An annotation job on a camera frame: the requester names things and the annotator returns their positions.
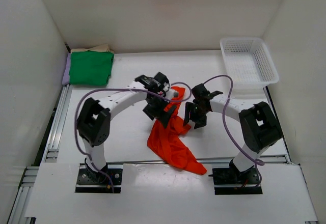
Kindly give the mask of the orange t shirt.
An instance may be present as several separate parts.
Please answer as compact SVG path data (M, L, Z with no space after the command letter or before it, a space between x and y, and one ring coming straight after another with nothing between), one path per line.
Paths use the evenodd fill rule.
M185 88L174 86L179 95L173 98L165 110L176 106L175 111L168 122L166 128L159 121L155 121L147 140L147 146L164 162L179 170L188 171L197 175L204 175L207 169L203 164L197 162L190 149L180 140L191 129L190 125L184 125L183 119L179 117L178 112L181 100L185 94Z

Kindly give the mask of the beige t shirt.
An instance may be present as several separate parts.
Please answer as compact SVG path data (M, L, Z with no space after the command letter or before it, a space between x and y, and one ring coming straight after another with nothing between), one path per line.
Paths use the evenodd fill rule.
M71 49L70 53L74 52L85 52L85 51L94 51L94 52L110 52L110 47L108 44L102 44L92 48L74 48Z

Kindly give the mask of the green t shirt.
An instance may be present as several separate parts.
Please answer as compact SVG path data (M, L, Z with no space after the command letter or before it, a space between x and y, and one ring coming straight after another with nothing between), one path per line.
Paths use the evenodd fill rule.
M112 73L114 56L112 52L73 52L69 70L70 84L106 86Z

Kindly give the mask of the purple t shirt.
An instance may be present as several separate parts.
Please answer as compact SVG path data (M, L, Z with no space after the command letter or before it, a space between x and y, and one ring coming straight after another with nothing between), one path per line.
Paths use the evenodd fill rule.
M66 60L66 67L62 78L63 86L68 85L70 83L70 76L69 76L70 67L71 67L71 53L68 53L67 60Z

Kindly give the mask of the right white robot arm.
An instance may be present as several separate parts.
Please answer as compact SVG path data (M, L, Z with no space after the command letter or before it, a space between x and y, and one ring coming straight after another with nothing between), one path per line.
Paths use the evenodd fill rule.
M213 170L211 177L216 184L260 184L261 174L257 167L265 164L260 156L283 136L269 104L259 102L245 108L242 103L231 102L230 96L223 96L220 91L208 91L202 83L192 88L192 95L193 101L185 104L184 125L193 122L195 129L202 128L207 124L209 112L221 114L225 131L239 150L228 168ZM228 129L227 117L240 123L243 146L236 142Z

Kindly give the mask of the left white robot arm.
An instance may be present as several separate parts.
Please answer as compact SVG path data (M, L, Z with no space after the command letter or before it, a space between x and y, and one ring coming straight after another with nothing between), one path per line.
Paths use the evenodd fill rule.
M112 178L107 174L104 156L104 142L110 134L111 120L130 106L146 101L143 112L151 119L158 120L163 127L176 110L176 106L167 108L179 93L170 87L169 80L161 72L154 77L140 75L126 88L115 89L108 97L85 100L76 119L76 133L85 146L85 165L87 176L96 184L107 184Z

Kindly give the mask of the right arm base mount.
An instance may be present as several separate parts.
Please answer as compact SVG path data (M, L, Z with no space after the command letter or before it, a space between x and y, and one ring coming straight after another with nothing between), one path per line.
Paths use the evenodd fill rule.
M208 175L213 179L215 195L260 195L261 174L255 166L239 172L232 164L229 167L216 167Z

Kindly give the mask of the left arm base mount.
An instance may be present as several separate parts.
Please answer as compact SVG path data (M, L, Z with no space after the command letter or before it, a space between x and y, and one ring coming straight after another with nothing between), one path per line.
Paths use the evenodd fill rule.
M102 173L92 171L85 163L79 165L76 179L76 193L121 193L123 165L108 164L106 173L110 180Z

